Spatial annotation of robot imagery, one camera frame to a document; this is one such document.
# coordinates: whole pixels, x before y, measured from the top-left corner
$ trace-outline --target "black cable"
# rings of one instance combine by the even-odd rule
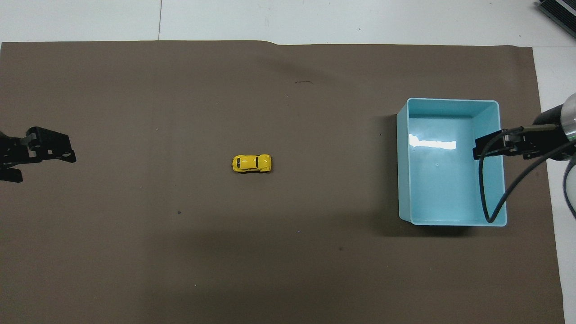
[[[503,138],[506,135],[510,135],[512,133],[519,133],[523,130],[524,130],[524,127],[520,126],[520,127],[508,129],[506,131],[501,132],[500,134],[496,135],[494,138],[489,140],[488,143],[486,143],[486,146],[484,146],[484,149],[482,149],[482,153],[480,153],[480,161],[478,164],[478,181],[480,183],[480,200],[482,201],[482,211],[484,211],[484,218],[486,218],[486,221],[488,223],[494,222],[494,220],[496,219],[496,215],[493,214],[492,217],[490,217],[490,215],[488,214],[488,207],[486,206],[486,195],[484,194],[484,158],[486,157],[488,150],[497,141],[499,141],[501,138]]]
[[[494,209],[494,212],[492,213],[492,216],[488,215],[488,209],[486,208],[486,198],[484,196],[484,181],[483,179],[480,180],[481,185],[480,185],[480,196],[482,199],[482,207],[484,209],[484,217],[486,218],[486,221],[488,221],[488,223],[493,223],[494,220],[496,219],[496,216],[498,215],[498,213],[500,212],[500,209],[502,208],[502,205],[504,205],[504,202],[506,202],[506,199],[508,198],[508,196],[512,193],[512,191],[514,190],[514,188],[516,188],[516,186],[518,186],[518,184],[520,183],[520,181],[522,181],[530,172],[532,172],[532,170],[534,170],[536,167],[538,167],[538,165],[542,164],[544,161],[548,160],[550,157],[557,155],[558,153],[564,151],[565,149],[567,149],[568,147],[575,145],[576,144],[576,140],[572,140],[568,143],[564,143],[563,145],[553,149],[552,151],[540,156],[534,163],[532,163],[528,168],[526,168],[524,171],[522,171],[522,173],[520,173],[516,179],[514,179],[514,181],[512,182],[512,184],[508,187],[508,189],[506,189],[506,191],[504,192],[504,195],[502,195],[502,198],[500,198],[500,201],[498,202],[498,204],[496,205],[496,208]],[[483,158],[485,157],[486,153],[485,151],[488,151],[486,148],[482,151],[483,154],[480,157],[480,161],[483,160]]]
[[[576,218],[576,212],[574,211],[574,207],[572,207],[572,203],[568,199],[568,194],[566,193],[566,180],[568,178],[570,170],[572,170],[572,168],[575,165],[576,165],[576,156],[573,156],[570,159],[570,163],[568,163],[568,166],[566,167],[566,171],[564,171],[564,179],[562,180],[562,190],[564,191],[564,199],[566,200],[566,205],[568,205],[568,209],[570,209],[570,212],[572,213],[572,216],[574,216],[574,218]]]

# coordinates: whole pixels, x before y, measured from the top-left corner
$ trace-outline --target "black device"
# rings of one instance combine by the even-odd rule
[[[0,133],[0,180],[22,182],[22,172],[13,167],[44,160],[76,162],[68,135],[42,127],[30,128],[24,138]]]
[[[576,37],[576,0],[540,0],[538,8],[570,35]]]

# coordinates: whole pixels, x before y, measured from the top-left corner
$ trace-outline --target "plastic bin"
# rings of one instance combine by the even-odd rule
[[[506,205],[490,224],[480,203],[474,140],[500,129],[492,100],[410,98],[396,117],[400,218],[415,225],[504,226]],[[484,161],[488,211],[504,193],[502,156]]]

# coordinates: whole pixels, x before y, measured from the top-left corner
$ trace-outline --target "table surface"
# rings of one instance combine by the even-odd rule
[[[0,42],[266,40],[534,47],[541,110],[576,91],[576,39],[532,1],[0,0]],[[566,323],[576,323],[576,221],[562,196],[566,163],[548,161]]]

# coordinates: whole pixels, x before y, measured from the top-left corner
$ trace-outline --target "yellow toy car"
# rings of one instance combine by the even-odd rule
[[[272,171],[272,158],[268,154],[237,155],[232,159],[232,170],[240,173]]]

